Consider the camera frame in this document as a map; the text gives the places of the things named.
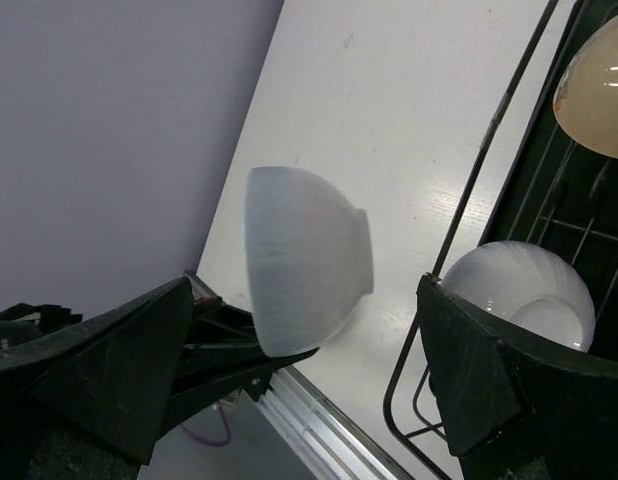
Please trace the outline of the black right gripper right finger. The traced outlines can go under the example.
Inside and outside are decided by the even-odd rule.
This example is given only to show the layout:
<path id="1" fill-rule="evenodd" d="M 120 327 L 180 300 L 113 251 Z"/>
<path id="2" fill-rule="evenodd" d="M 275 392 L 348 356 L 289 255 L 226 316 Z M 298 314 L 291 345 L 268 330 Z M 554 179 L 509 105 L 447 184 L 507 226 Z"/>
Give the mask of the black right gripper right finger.
<path id="1" fill-rule="evenodd" d="M 417 320 L 466 479 L 618 479 L 618 362 L 561 346 L 424 275 Z"/>

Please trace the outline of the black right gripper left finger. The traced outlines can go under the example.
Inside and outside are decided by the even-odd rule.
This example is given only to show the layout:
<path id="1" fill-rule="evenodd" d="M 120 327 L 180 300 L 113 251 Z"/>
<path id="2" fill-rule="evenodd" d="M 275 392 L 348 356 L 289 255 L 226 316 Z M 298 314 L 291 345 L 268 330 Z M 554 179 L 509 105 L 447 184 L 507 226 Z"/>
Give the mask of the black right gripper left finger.
<path id="1" fill-rule="evenodd" d="M 181 277 L 0 350 L 0 479 L 134 479 L 161 434 L 194 306 Z"/>

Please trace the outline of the white bowl with grey rim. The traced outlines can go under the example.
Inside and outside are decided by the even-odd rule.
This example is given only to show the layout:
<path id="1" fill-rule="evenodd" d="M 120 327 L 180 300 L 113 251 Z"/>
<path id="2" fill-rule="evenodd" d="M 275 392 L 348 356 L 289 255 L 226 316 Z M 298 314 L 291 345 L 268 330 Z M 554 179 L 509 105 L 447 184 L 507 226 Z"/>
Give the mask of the white bowl with grey rim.
<path id="1" fill-rule="evenodd" d="M 366 211 L 309 171 L 249 173 L 244 241 L 255 333 L 271 358 L 321 347 L 374 290 Z"/>

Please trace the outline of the beige speckled bowl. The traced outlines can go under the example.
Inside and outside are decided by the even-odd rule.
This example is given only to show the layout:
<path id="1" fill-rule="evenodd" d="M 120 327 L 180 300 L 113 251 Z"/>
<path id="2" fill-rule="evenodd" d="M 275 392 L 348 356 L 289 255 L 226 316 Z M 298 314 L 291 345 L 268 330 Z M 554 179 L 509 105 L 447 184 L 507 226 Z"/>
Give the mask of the beige speckled bowl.
<path id="1" fill-rule="evenodd" d="M 553 112 L 576 143 L 618 159 L 618 15 L 573 56 L 554 93 Z"/>

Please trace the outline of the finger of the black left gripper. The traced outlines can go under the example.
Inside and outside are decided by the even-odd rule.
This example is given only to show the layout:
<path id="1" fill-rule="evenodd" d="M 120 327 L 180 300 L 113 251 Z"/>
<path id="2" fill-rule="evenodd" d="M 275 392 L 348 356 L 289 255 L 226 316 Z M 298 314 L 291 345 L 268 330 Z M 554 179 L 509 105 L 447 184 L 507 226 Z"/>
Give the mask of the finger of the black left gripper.
<path id="1" fill-rule="evenodd" d="M 226 303 L 194 271 L 186 270 L 194 297 L 192 325 L 186 343 L 256 343 L 255 327 L 249 312 Z"/>
<path id="2" fill-rule="evenodd" d="M 276 371 L 305 360 L 310 350 L 270 358 L 258 347 L 201 347 L 186 350 L 179 362 L 161 424 L 166 434 L 226 395 L 244 389 L 257 400 Z"/>

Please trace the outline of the white ribbed bowl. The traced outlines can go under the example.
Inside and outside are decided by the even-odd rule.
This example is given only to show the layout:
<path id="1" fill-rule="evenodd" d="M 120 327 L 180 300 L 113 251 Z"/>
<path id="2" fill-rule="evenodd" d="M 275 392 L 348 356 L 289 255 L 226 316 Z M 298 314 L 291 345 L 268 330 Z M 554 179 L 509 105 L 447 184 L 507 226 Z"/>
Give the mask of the white ribbed bowl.
<path id="1" fill-rule="evenodd" d="M 589 350 L 596 314 L 589 290 L 558 255 L 497 241 L 462 256 L 441 284 L 482 310 L 574 350 Z"/>

